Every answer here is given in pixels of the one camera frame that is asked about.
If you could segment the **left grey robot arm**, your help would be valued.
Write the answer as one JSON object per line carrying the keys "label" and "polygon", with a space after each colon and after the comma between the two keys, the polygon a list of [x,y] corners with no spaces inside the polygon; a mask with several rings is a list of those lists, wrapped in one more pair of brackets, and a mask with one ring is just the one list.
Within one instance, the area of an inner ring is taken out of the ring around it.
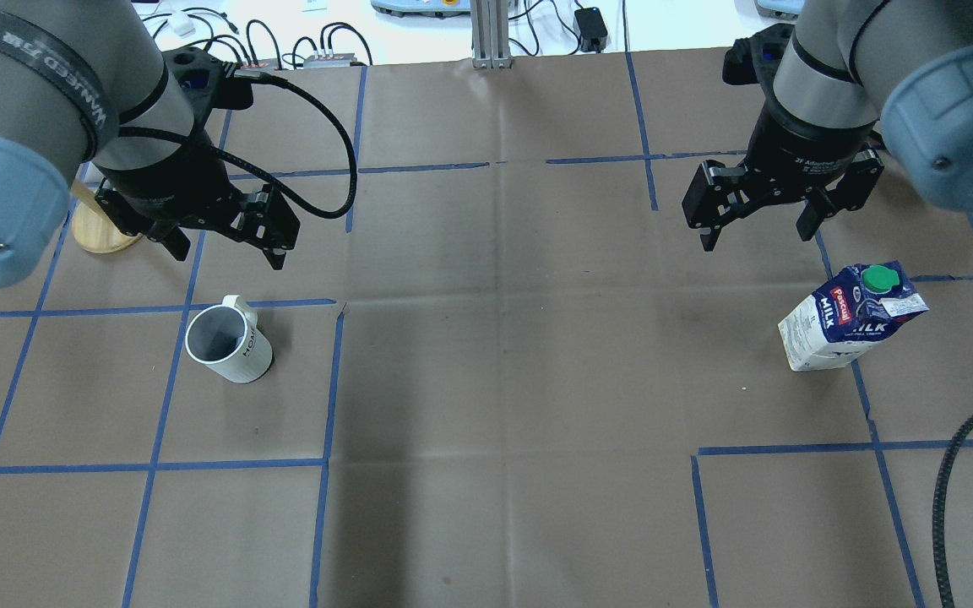
{"label": "left grey robot arm", "polygon": [[84,163],[120,234],[182,261],[186,230],[213,231],[281,269],[300,220],[273,186],[233,186],[205,130],[252,100],[238,65],[159,50],[127,1],[0,1],[0,289],[35,269]]}

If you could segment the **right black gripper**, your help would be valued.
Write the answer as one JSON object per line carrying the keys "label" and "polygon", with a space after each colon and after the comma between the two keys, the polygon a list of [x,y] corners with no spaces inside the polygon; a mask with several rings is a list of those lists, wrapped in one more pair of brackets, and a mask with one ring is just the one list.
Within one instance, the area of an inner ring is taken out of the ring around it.
{"label": "right black gripper", "polygon": [[796,232],[810,242],[827,219],[864,205],[882,176],[870,131],[814,126],[765,101],[740,165],[699,163],[681,201],[688,227],[711,252],[723,227],[744,218],[747,205],[803,201]]}

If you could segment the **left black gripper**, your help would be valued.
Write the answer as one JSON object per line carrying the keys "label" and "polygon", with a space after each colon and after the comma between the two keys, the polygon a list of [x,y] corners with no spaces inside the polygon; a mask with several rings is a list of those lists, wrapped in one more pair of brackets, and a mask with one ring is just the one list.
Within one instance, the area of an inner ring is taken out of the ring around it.
{"label": "left black gripper", "polygon": [[162,245],[184,262],[185,230],[213,231],[256,247],[271,269],[285,267],[301,223],[275,186],[246,195],[231,184],[220,149],[200,128],[184,135],[125,127],[95,159],[105,185],[94,195],[116,230]]}

